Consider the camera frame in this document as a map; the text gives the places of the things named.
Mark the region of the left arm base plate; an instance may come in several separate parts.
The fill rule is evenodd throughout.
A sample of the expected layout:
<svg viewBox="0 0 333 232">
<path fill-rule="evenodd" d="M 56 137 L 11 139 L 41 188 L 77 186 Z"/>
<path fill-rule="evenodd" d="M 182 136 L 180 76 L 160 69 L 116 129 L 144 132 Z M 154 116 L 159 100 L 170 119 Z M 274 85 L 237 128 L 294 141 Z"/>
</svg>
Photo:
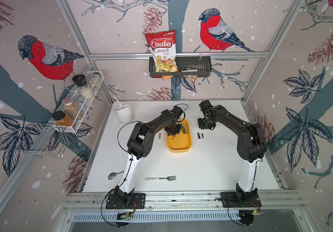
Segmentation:
<svg viewBox="0 0 333 232">
<path fill-rule="evenodd" d="M 133 193 L 132 195 L 117 196 L 110 194 L 106 200 L 106 209 L 144 209 L 145 193 Z"/>
</svg>

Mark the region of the yellow plastic storage box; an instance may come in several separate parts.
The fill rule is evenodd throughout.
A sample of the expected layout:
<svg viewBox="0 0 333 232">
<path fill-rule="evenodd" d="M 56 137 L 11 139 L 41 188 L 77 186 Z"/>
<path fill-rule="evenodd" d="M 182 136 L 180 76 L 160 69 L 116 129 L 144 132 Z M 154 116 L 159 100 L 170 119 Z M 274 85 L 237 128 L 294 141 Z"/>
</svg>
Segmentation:
<svg viewBox="0 0 333 232">
<path fill-rule="evenodd" d="M 166 133 L 167 147 L 172 153 L 187 152 L 192 147 L 192 136 L 190 132 L 189 123 L 184 120 L 182 123 L 181 131 L 174 136 L 168 136 Z M 187 134 L 183 134 L 182 128 L 185 128 Z"/>
</svg>

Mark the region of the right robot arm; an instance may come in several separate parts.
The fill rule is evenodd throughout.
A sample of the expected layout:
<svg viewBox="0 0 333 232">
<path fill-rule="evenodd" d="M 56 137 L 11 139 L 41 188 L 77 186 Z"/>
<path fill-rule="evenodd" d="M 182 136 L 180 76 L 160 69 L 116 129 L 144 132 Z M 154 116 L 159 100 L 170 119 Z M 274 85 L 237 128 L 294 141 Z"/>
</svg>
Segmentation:
<svg viewBox="0 0 333 232">
<path fill-rule="evenodd" d="M 202 130 L 213 130 L 221 123 L 238 137 L 237 152 L 242 158 L 240 179 L 237 183 L 235 200 L 240 205 L 258 197 L 256 178 L 259 164 L 267 151 L 264 131 L 260 124 L 251 124 L 231 114 L 221 105 L 213 106 L 205 100 L 200 104 L 204 117 L 198 119 Z"/>
</svg>

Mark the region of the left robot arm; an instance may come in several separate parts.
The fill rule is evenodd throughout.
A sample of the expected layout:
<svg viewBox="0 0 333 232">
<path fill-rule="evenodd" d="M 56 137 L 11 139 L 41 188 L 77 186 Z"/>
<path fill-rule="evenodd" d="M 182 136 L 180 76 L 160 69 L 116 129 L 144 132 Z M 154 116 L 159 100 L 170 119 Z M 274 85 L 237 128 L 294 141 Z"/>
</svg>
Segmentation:
<svg viewBox="0 0 333 232">
<path fill-rule="evenodd" d="M 136 175 L 143 159 L 147 157 L 153 146 L 155 135 L 165 130 L 168 135 L 177 135 L 181 131 L 181 116 L 184 111 L 175 105 L 171 110 L 164 110 L 156 119 L 143 123 L 138 121 L 127 142 L 127 165 L 120 183 L 113 194 L 122 204 L 128 206 L 133 197 Z"/>
</svg>

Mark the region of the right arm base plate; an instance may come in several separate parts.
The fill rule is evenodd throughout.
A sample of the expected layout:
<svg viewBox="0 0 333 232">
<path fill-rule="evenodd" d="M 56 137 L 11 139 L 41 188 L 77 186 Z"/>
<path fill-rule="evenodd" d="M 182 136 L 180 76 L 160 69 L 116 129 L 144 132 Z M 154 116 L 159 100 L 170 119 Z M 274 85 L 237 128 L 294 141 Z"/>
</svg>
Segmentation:
<svg viewBox="0 0 333 232">
<path fill-rule="evenodd" d="M 262 203 L 260 201 L 257 192 L 252 191 L 249 193 L 242 192 L 221 192 L 222 205 L 224 208 L 261 208 Z"/>
</svg>

